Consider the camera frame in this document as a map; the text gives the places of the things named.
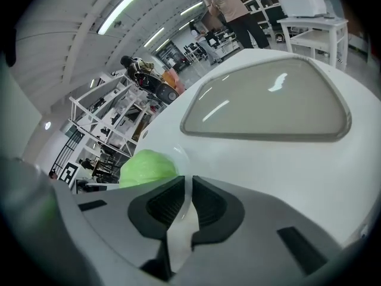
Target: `ceiling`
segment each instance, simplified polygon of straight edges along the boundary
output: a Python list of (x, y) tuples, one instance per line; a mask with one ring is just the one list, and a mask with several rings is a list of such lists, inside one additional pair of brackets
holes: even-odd
[[(134, 0), (108, 29), (96, 31), (122, 0), (34, 0), (16, 25), (16, 81), (41, 113), (72, 92), (86, 92), (100, 71), (121, 68), (122, 55), (154, 52), (204, 5), (201, 0)], [(164, 27), (147, 48), (144, 44)]]

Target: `green cloth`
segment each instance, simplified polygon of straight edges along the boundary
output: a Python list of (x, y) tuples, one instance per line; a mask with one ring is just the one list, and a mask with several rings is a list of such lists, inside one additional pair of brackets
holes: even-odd
[(127, 188), (175, 176), (176, 167), (171, 160), (156, 151), (141, 150), (121, 167), (119, 187)]

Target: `floor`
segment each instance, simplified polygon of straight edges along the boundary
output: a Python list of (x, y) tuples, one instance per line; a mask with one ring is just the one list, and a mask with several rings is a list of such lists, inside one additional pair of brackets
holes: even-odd
[[(275, 43), (270, 41), (270, 46), (275, 50), (287, 51), (285, 43)], [(234, 53), (228, 55), (225, 60), (238, 53), (239, 51), (240, 50), (237, 50)], [(310, 56), (310, 49), (303, 46), (293, 46), (293, 52), (304, 56)], [(329, 63), (329, 57), (325, 57), (322, 54), (316, 53), (316, 59), (325, 63)], [(213, 68), (217, 67), (217, 65), (218, 64), (214, 64), (210, 66), (208, 61), (202, 60), (200, 63), (193, 63), (191, 66), (185, 68), (179, 74), (179, 77), (184, 82), (185, 88), (189, 88), (203, 75), (207, 74)], [(348, 50), (348, 59), (345, 73), (358, 80), (370, 91), (372, 91), (372, 93), (377, 96), (378, 99), (381, 100), (381, 77), (379, 73), (379, 67), (368, 65), (366, 57), (363, 54), (356, 52), (353, 49)]]

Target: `black pants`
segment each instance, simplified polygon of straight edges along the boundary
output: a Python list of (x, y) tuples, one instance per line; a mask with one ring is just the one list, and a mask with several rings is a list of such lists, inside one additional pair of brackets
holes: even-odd
[(245, 49), (253, 48), (248, 31), (254, 37), (257, 45), (261, 49), (269, 46), (266, 35), (263, 33), (261, 27), (255, 21), (252, 15), (243, 15), (230, 21), (229, 24), (232, 27), (233, 31), (236, 33), (239, 42)]

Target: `white ceiling beam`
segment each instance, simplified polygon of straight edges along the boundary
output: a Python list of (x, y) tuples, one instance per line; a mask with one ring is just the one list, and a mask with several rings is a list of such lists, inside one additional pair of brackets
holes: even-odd
[(69, 84), (71, 80), (71, 76), (73, 75), (74, 66), (76, 64), (76, 60), (80, 49), (82, 47), (83, 42), (85, 41), (90, 28), (92, 27), (95, 20), (102, 13), (104, 8), (111, 2), (111, 0), (97, 0), (92, 7), (91, 11), (86, 15), (85, 20), (82, 22), (77, 35), (74, 38), (73, 44), (71, 45), (69, 55), (67, 57), (63, 84)]
[(164, 9), (168, 4), (174, 5), (173, 3), (176, 0), (163, 0), (163, 2), (160, 2), (158, 5), (156, 5), (152, 10), (150, 10), (147, 14), (143, 16), (130, 30), (128, 34), (126, 34), (123, 39), (120, 41), (114, 52), (111, 54), (110, 59), (106, 63), (106, 68), (110, 68), (112, 64), (115, 62), (116, 58), (119, 57), (119, 55), (122, 53), (122, 50), (124, 47), (130, 42), (130, 40), (135, 36), (135, 31), (140, 31), (141, 28), (143, 28), (144, 24), (146, 24), (151, 16), (153, 14), (156, 14), (160, 12), (162, 9)]

